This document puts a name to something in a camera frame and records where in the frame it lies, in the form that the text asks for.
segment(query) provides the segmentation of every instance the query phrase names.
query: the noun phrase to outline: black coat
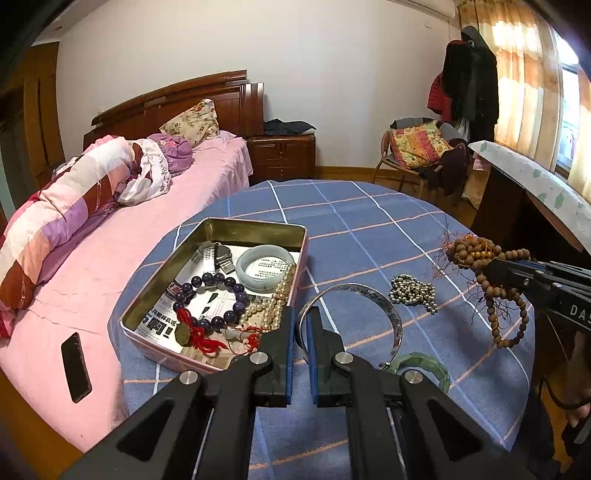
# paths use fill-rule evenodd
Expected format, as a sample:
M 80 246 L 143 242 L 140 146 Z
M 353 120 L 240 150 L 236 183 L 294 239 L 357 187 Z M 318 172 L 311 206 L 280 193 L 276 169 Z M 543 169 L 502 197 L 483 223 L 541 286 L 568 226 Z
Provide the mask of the black coat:
M 462 30 L 462 38 L 447 46 L 443 91 L 452 99 L 453 120 L 470 121 L 470 141 L 492 141 L 499 119 L 496 57 L 474 27 Z

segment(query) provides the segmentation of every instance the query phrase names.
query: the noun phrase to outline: floral pillow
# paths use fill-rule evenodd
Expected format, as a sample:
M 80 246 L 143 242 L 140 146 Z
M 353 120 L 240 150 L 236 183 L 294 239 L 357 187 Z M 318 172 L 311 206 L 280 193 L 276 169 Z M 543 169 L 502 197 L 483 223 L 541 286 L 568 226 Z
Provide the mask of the floral pillow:
M 390 130 L 390 148 L 396 162 L 410 170 L 437 163 L 453 148 L 443 139 L 435 122 Z
M 160 127 L 160 131 L 173 137 L 186 138 L 192 148 L 203 140 L 219 137 L 220 127 L 213 100 L 201 100 L 197 105 L 166 122 Z

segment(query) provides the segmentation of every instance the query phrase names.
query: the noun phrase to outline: air conditioner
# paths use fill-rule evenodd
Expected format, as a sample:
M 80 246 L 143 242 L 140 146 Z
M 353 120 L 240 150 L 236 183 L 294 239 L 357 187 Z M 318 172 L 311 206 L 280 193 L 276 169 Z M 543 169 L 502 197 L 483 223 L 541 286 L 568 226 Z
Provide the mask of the air conditioner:
M 435 12 L 445 18 L 456 17 L 456 3 L 454 0 L 390 0 L 395 3 L 416 7 L 420 10 Z

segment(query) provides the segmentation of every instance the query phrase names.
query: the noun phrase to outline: nightstand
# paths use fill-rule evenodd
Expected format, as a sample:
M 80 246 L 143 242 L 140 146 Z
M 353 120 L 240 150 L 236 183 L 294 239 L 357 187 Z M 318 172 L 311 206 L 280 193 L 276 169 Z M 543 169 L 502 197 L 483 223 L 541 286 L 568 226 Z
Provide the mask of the nightstand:
M 254 174 L 251 183 L 264 180 L 314 178 L 316 137 L 249 137 L 246 140 Z

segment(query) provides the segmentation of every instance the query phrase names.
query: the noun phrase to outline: wooden headboard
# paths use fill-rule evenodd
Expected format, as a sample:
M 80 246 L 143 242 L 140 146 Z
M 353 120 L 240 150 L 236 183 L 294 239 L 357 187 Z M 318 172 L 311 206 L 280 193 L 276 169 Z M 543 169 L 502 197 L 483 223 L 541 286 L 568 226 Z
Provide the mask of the wooden headboard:
M 263 134 L 263 83 L 248 83 L 246 70 L 216 73 L 139 95 L 92 119 L 93 129 L 84 136 L 84 148 L 105 135 L 129 140 L 158 133 L 160 125 L 211 98 L 221 130 L 240 137 Z

